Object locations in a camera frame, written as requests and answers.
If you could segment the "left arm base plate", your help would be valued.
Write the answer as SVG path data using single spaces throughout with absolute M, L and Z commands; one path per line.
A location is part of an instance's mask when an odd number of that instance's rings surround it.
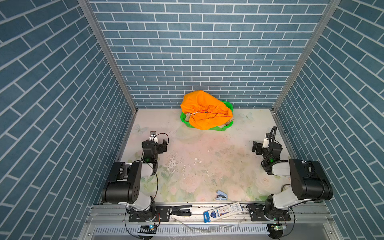
M 171 213 L 170 206 L 152 206 L 146 211 L 129 210 L 130 223 L 144 223 L 144 222 L 169 222 Z

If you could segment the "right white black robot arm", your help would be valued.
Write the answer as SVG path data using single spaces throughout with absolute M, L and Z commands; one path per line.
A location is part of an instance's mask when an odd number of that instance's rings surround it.
M 333 188 L 319 162 L 298 159 L 282 160 L 280 143 L 265 139 L 253 142 L 252 152 L 262 156 L 262 168 L 268 175 L 289 177 L 289 187 L 278 194 L 268 196 L 262 212 L 269 219 L 286 214 L 290 208 L 307 202 L 330 200 Z

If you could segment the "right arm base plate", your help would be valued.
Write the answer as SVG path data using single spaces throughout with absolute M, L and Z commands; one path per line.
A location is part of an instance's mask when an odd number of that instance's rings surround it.
M 272 205 L 262 205 L 262 204 L 248 204 L 246 209 L 250 214 L 252 222 L 278 222 L 278 221 L 290 221 L 291 216 L 289 215 L 288 210 L 279 210 L 273 207 Z

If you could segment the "orange shorts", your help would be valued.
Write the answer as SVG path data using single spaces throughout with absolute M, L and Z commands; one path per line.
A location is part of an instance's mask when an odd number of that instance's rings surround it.
M 199 130 L 225 127 L 234 120 L 227 105 L 204 91 L 194 91 L 184 96 L 181 104 L 185 121 Z

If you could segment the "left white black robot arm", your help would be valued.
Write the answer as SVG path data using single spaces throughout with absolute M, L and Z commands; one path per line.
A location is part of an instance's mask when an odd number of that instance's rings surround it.
M 132 163 L 115 162 L 102 190 L 102 201 L 125 204 L 137 212 L 155 211 L 155 198 L 141 192 L 141 177 L 157 176 L 158 157 L 167 151 L 168 141 L 158 143 L 154 138 L 142 142 L 143 153 Z

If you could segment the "green plastic basket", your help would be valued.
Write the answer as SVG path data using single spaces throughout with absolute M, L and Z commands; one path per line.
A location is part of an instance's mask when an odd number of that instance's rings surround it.
M 181 107 L 181 120 L 189 128 L 204 131 L 225 131 L 232 125 L 231 123 L 229 126 L 219 128 L 220 125 L 225 124 L 234 117 L 233 105 L 229 102 L 203 101 L 202 103 L 199 103 L 198 101 L 184 101 Z M 185 121 L 187 113 L 192 114 L 189 122 Z

